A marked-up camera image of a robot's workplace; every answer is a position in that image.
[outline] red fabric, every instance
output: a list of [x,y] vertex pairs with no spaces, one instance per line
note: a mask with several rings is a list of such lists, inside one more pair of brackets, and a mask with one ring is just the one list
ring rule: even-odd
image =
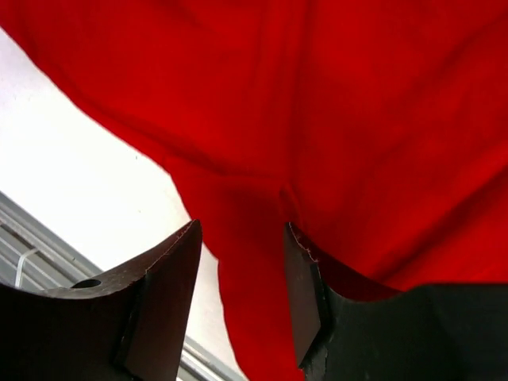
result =
[[294,381],[285,220],[393,287],[508,279],[507,9],[1,0],[0,25],[171,173],[219,259],[240,366]]

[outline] red cloth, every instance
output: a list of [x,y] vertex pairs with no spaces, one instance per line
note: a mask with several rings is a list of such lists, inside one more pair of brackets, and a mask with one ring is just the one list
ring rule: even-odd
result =
[[168,170],[219,259],[240,366],[294,381],[285,220],[393,287],[508,279],[507,9],[1,0],[0,25]]

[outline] black hole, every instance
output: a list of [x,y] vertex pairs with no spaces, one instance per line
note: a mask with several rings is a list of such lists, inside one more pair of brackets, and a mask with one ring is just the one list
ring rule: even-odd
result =
[[79,283],[76,283],[71,288],[92,288],[99,286],[102,282],[98,279],[85,279]]

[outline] white surface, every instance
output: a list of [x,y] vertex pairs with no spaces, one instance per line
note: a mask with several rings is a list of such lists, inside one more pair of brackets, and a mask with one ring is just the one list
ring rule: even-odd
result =
[[[189,220],[171,178],[78,110],[0,29],[0,190],[102,269]],[[187,334],[237,369],[203,251]]]

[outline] red towel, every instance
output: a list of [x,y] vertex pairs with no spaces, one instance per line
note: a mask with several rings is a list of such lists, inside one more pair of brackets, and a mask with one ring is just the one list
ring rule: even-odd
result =
[[294,381],[284,221],[393,287],[508,280],[507,9],[1,0],[0,25],[171,174],[219,259],[240,366]]

